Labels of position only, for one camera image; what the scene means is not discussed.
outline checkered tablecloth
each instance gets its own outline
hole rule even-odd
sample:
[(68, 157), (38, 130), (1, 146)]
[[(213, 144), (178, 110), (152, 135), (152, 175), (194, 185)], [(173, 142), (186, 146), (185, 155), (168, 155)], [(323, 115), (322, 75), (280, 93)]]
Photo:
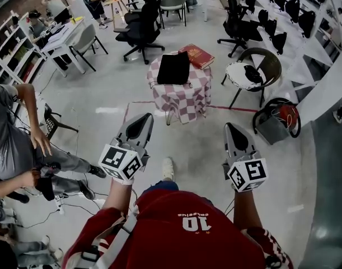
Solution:
[(201, 70), (190, 64), (186, 84), (159, 85), (157, 76), (161, 59), (162, 56), (154, 60), (147, 72), (156, 108), (164, 112), (173, 112), (182, 124), (196, 120), (198, 112), (205, 115), (205, 108), (210, 104), (210, 68)]

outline white sneaker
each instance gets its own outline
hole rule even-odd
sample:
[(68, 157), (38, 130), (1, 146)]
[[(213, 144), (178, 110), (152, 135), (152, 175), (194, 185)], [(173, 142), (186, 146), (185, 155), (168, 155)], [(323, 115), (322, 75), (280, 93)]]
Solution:
[(166, 157), (162, 163), (163, 179), (170, 178), (175, 180), (175, 171), (173, 169), (173, 162), (170, 157)]
[(338, 116), (337, 110), (333, 111), (332, 115), (334, 116), (334, 119), (337, 121), (338, 124), (340, 124), (342, 122), (342, 119)]
[(104, 19), (104, 24), (110, 23), (110, 22), (112, 22), (112, 21), (113, 21), (113, 19), (111, 19), (111, 18), (106, 18), (106, 19)]
[(104, 23), (99, 24), (99, 29), (106, 29), (107, 25), (105, 25)]

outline book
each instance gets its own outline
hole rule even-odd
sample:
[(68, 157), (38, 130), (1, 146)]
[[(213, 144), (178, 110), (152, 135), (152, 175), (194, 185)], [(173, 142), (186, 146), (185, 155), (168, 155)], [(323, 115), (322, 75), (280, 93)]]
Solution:
[(182, 53), (187, 51), (189, 61), (197, 68), (204, 69), (213, 63), (214, 57), (208, 54), (206, 51), (200, 49), (194, 44), (189, 44), (178, 51)]

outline sleeve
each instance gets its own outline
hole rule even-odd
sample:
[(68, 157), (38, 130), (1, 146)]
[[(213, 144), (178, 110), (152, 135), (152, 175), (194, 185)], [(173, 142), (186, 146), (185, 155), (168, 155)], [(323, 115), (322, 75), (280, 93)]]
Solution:
[(10, 85), (0, 85), (0, 103), (12, 107), (18, 99), (18, 90)]
[(243, 234), (248, 235), (251, 239), (261, 246), (266, 260), (269, 256), (275, 256), (281, 261), (280, 269), (294, 269), (290, 257), (282, 250), (277, 240), (271, 233), (264, 228), (253, 227), (242, 231)]

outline gray floor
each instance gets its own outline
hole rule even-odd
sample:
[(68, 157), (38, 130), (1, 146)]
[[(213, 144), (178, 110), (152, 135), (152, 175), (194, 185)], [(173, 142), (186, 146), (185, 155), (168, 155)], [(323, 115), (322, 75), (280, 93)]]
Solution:
[[(226, 122), (243, 126), (250, 133), (253, 113), (239, 110), (229, 111), (218, 108), (228, 107), (237, 87), (229, 82), (224, 86), (226, 66), (234, 62), (241, 50), (229, 59), (227, 54), (231, 47), (217, 44), (217, 39), (228, 38), (222, 26), (226, 12), (218, 0), (209, 0), (208, 22), (203, 21), (202, 8), (188, 15), (187, 27), (179, 21), (177, 15), (165, 17), (166, 29), (156, 42), (166, 47), (166, 53), (177, 51), (181, 47), (193, 43), (215, 56), (212, 64), (212, 105), (208, 108), (207, 117), (182, 125), (174, 121), (169, 127), (165, 125), (164, 113), (156, 110), (151, 90), (147, 84), (148, 66), (142, 61), (142, 55), (134, 53), (128, 62), (122, 55), (130, 50), (127, 43), (115, 41), (111, 25), (108, 29), (98, 30), (97, 35), (109, 52), (106, 55), (101, 48), (96, 55), (89, 51), (86, 58), (97, 69), (91, 69), (84, 75), (71, 65), (68, 76), (63, 77), (47, 62), (40, 75), (35, 79), (37, 91), (42, 91), (43, 98), (51, 108), (62, 115), (62, 122), (79, 127), (80, 133), (58, 129), (52, 142), (96, 164), (104, 144), (109, 143), (117, 133), (124, 117), (150, 112), (155, 116), (154, 131), (147, 146), (151, 159), (144, 173), (138, 173), (134, 189), (138, 194), (161, 178), (162, 159), (172, 156), (176, 164), (176, 181), (183, 190), (193, 191), (204, 196), (219, 209), (225, 210), (233, 199), (233, 190), (229, 183), (224, 182), (221, 163), (225, 158), (222, 127)], [(160, 49), (147, 49), (147, 58), (152, 61), (162, 52)], [(242, 92), (235, 106), (244, 109), (258, 110), (260, 93)], [(269, 180), (255, 191), (256, 204), (264, 226), (277, 238), (283, 249), (288, 252), (297, 265), (300, 263), (307, 237), (310, 233), (313, 208), (316, 195), (316, 174), (312, 168), (312, 159), (302, 158), (303, 150), (311, 156), (312, 133), (298, 139), (288, 139), (267, 145), (260, 137), (255, 142), (263, 157), (266, 158), (270, 172)], [(83, 179), (79, 173), (62, 173), (63, 176)], [(107, 193), (110, 179), (101, 180), (88, 177), (91, 188), (97, 193)], [(102, 204), (104, 196), (97, 196)], [(132, 196), (131, 206), (135, 200)], [(43, 197), (31, 196), (29, 204), (22, 205), (10, 201), (17, 211), (24, 226), (42, 222), (52, 211), (54, 202), (47, 202)], [(73, 196), (65, 203), (80, 205), (92, 213), (97, 206), (86, 200), (84, 196)], [(31, 229), (20, 229), (21, 240), (41, 240), (48, 234), (54, 248), (61, 247), (66, 251), (74, 242), (90, 214), (81, 208), (64, 207), (64, 215), (52, 214), (48, 221)]]

